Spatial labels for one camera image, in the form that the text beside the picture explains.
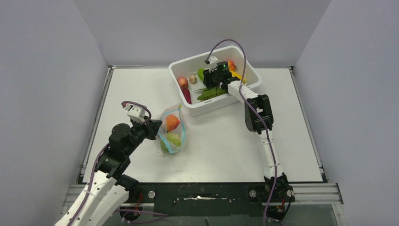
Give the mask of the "clear zip top bag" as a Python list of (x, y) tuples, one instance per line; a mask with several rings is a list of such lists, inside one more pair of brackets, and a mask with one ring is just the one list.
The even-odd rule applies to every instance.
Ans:
[(185, 148), (188, 134), (182, 104), (167, 108), (158, 116), (158, 119), (162, 121), (156, 136), (158, 155), (164, 157), (181, 152)]

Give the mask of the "green cabbage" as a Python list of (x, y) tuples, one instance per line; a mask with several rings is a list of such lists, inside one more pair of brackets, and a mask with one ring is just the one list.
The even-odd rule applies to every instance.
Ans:
[(181, 150), (182, 140), (180, 136), (174, 132), (167, 132), (160, 135), (160, 148), (167, 154), (174, 154)]

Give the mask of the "green bell pepper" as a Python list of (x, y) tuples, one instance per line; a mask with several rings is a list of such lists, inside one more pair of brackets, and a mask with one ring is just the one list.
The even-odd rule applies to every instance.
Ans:
[(204, 81), (204, 68), (200, 68), (197, 70), (197, 76), (201, 80), (201, 82)]

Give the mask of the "orange peach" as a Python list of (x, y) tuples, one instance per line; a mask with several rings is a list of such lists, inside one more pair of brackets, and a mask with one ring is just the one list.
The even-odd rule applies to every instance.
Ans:
[(168, 115), (166, 117), (166, 130), (171, 132), (180, 125), (180, 120), (175, 115)]
[(227, 61), (229, 71), (235, 72), (237, 70), (236, 65), (232, 61)]

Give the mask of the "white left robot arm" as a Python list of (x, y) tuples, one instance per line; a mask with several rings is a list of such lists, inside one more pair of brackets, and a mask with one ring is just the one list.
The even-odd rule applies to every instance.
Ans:
[(112, 128), (109, 142), (95, 159), (88, 184), (57, 226), (101, 226), (125, 202), (138, 181), (124, 173), (130, 156), (145, 140), (155, 140), (161, 120), (131, 121)]

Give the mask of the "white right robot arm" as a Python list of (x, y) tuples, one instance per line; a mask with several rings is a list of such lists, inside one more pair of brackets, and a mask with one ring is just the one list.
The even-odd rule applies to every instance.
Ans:
[(209, 69), (199, 69), (197, 76), (205, 85), (203, 94), (209, 93), (212, 97), (229, 94), (243, 103), (245, 125), (250, 132), (258, 134), (262, 147), (265, 189), (263, 192), (258, 191), (256, 198), (261, 202), (266, 197), (264, 220), (282, 221), (294, 199), (294, 192), (280, 165), (273, 143), (274, 117), (269, 97), (248, 88), (243, 77), (233, 75), (226, 61), (214, 63)]

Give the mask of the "beige garlic bulb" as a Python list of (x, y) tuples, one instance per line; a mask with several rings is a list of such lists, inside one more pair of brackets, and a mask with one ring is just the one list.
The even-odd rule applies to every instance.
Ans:
[(195, 84), (195, 83), (197, 83), (197, 79), (198, 78), (195, 75), (192, 74), (192, 75), (189, 76), (189, 83), (190, 84)]

